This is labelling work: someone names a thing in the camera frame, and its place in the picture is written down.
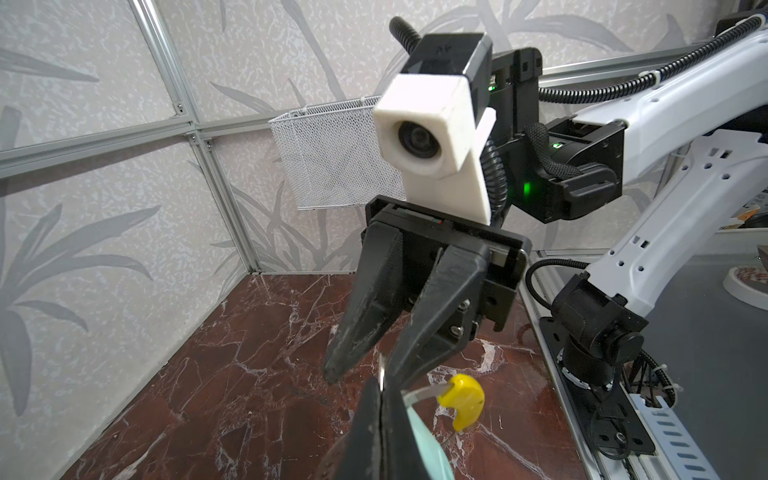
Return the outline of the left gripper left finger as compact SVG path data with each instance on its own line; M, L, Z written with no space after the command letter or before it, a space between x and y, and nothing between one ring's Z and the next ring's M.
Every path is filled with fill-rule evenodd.
M375 378L363 387L352 426L334 478L341 480L379 479L381 476L381 389Z

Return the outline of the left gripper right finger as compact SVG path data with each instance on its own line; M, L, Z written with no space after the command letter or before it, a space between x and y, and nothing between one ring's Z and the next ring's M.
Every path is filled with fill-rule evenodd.
M400 385L384 376L380 410L381 479L430 478L417 447Z

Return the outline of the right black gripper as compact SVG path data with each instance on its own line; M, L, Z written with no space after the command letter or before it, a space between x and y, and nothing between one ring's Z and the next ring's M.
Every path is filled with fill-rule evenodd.
M327 383L376 346L405 298L411 317L386 368L402 388L463 350L478 313L504 330L531 251L527 237L382 195L365 211L355 283L325 355Z

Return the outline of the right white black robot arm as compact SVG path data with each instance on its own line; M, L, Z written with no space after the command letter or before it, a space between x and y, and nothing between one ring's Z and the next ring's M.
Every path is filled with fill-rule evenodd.
M668 189L622 242L587 266L551 306L569 341L563 364L574 383L604 386L642 345L647 314L677 270L738 203L767 178L767 147L727 123L767 98L766 16L724 31L725 49L688 72L664 68L641 77L628 95L580 114L588 126L621 129L623 173L690 144ZM461 34L428 35L373 110L381 153L403 176L409 203L380 211L368 225L346 314L323 367L341 380L402 311L410 324L398 339L388 374L401 386L461 350L470 329L453 336L449 320L479 310L490 277L490 204L479 191L480 143L495 123L490 107L475 112L473 89L490 81L485 37L471 45L467 71L454 64Z

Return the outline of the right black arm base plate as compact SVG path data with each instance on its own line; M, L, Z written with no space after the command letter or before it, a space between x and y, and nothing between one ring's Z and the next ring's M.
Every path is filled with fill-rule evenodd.
M624 388L616 382L619 373L610 371L610 382L606 385L590 386L576 379L563 363L569 344L567 330L550 317L542 317L539 327L555 362L555 375L563 382L578 430L593 452L612 460L624 460L631 454L654 455L654 441Z

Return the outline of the aluminium front rail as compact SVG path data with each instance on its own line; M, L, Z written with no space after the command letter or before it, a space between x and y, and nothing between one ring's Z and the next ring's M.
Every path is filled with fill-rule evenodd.
M672 411L677 386L643 347L662 288L692 254L634 236L593 264L529 262L524 298L591 479L717 476Z

